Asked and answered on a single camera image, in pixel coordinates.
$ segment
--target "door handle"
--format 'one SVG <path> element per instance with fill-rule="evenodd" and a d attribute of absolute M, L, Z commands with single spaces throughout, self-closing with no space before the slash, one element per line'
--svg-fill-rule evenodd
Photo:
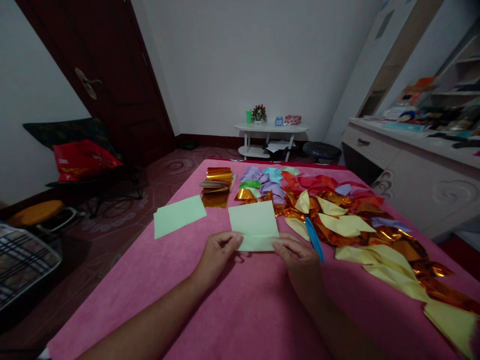
<path fill-rule="evenodd" d="M 95 92 L 94 88 L 92 87 L 92 83 L 99 83 L 103 84 L 102 80 L 95 79 L 95 80 L 90 80 L 82 70 L 80 70 L 78 67 L 75 68 L 75 74 L 78 76 L 80 79 L 83 87 L 85 88 L 86 92 L 88 95 L 93 99 L 97 100 L 97 93 Z"/>
<path fill-rule="evenodd" d="M 362 140 L 361 138 L 358 138 L 357 142 L 358 142 L 358 146 L 368 146 L 368 145 L 370 145 L 370 141 L 365 141 L 365 140 Z"/>
<path fill-rule="evenodd" d="M 83 79 L 81 82 L 84 84 L 93 84 L 93 83 L 103 84 L 102 80 L 100 79 L 95 79 L 95 80 Z"/>

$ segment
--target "hand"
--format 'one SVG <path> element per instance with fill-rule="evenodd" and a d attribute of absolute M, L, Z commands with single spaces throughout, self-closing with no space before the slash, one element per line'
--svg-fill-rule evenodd
<path fill-rule="evenodd" d="M 242 244 L 239 232 L 224 231 L 210 235 L 200 261 L 191 274 L 192 279 L 205 288 L 211 288 L 222 273 L 230 256 Z"/>
<path fill-rule="evenodd" d="M 296 295 L 310 313 L 327 297 L 322 280 L 319 254 L 288 232 L 280 233 L 273 243 L 275 253 L 283 260 Z"/>

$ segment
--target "table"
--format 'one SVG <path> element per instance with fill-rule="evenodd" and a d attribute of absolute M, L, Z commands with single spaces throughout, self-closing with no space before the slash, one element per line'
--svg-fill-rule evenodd
<path fill-rule="evenodd" d="M 248 162 L 208 159 L 175 193 L 169 204 L 198 195 L 208 167 L 231 167 L 239 176 Z M 258 167 L 282 168 L 262 163 Z M 348 170 L 299 167 L 306 174 L 339 182 L 362 181 Z M 237 206 L 233 185 L 228 206 Z M 480 300 L 480 284 L 422 235 L 392 206 L 382 207 L 412 227 L 430 255 L 456 273 L 441 281 Z M 48 343 L 52 359 L 74 359 L 123 322 L 161 297 L 195 268 L 207 235 L 230 228 L 227 209 L 207 208 L 207 217 L 161 240 L 151 223 L 105 276 L 64 327 Z M 279 231 L 291 232 L 284 217 Z M 423 304 L 369 275 L 360 264 L 334 259 L 322 245 L 323 281 L 332 300 L 397 359 L 458 359 L 440 332 L 423 314 Z M 313 322 L 297 299 L 282 261 L 273 253 L 254 253 L 244 263 L 229 262 L 219 284 L 191 316 L 165 359 L 329 359 Z"/>
<path fill-rule="evenodd" d="M 264 150 L 260 145 L 250 145 L 251 132 L 266 133 L 267 144 L 270 141 L 270 133 L 289 133 L 290 142 L 288 143 L 288 151 L 285 157 L 286 162 L 289 160 L 290 149 L 292 148 L 292 144 L 294 143 L 295 134 L 304 133 L 308 131 L 308 129 L 310 129 L 308 126 L 305 125 L 275 126 L 266 122 L 261 124 L 255 124 L 254 122 L 238 122 L 234 125 L 234 127 L 245 132 L 245 143 L 243 146 L 240 146 L 238 148 L 238 152 L 240 153 L 240 155 L 243 155 L 243 158 L 245 160 L 247 160 L 247 156 L 266 159 L 270 157 L 269 154 L 264 153 Z"/>
<path fill-rule="evenodd" d="M 351 118 L 342 137 L 383 170 L 372 185 L 380 196 L 434 241 L 480 216 L 480 157 L 473 156 L 479 148 L 453 148 L 454 141 L 427 137 L 433 130 L 383 125 Z"/>

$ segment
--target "drawer handle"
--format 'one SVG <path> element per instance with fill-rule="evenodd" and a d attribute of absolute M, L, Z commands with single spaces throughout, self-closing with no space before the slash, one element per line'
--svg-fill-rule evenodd
<path fill-rule="evenodd" d="M 368 146 L 370 145 L 370 141 L 365 141 L 362 140 L 361 138 L 358 138 L 358 146 Z"/>

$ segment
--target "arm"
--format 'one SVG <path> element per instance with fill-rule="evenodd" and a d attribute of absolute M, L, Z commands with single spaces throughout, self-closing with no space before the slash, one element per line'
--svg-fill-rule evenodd
<path fill-rule="evenodd" d="M 210 235 L 193 273 L 78 359 L 156 359 L 217 281 L 242 243 L 237 232 Z"/>
<path fill-rule="evenodd" d="M 290 233 L 281 232 L 275 253 L 285 263 L 290 282 L 335 359 L 388 359 L 387 355 L 327 296 L 320 257 Z"/>

